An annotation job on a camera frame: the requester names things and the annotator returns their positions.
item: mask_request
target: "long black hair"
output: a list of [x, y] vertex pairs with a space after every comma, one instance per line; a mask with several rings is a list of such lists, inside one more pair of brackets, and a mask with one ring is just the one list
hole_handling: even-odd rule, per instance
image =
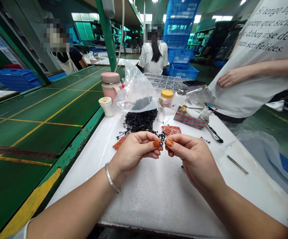
[[153, 50], [153, 56], [152, 56], [151, 61], [158, 62], [162, 56], [158, 48], [158, 44], [157, 44], [158, 33], [156, 31], [148, 32], [147, 39], [151, 41], [152, 50]]

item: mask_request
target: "smartphone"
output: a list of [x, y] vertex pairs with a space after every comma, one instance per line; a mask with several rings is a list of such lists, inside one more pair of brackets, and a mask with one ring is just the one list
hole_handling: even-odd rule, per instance
[[183, 83], [187, 86], [198, 86], [198, 85], [206, 85], [206, 82], [195, 80], [195, 81], [183, 81]]

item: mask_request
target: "yellow lid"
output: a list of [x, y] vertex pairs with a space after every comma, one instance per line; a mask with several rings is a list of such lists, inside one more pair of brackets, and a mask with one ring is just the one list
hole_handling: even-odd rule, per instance
[[102, 97], [101, 99], [98, 100], [98, 102], [102, 105], [107, 104], [111, 101], [112, 101], [111, 97]]
[[162, 90], [161, 96], [167, 99], [173, 98], [174, 93], [170, 90]]

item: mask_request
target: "glass jar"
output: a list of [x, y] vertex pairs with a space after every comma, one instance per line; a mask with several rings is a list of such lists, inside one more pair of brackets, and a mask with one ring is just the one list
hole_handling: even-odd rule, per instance
[[161, 106], [170, 108], [172, 105], [174, 93], [170, 90], [162, 90], [159, 102]]

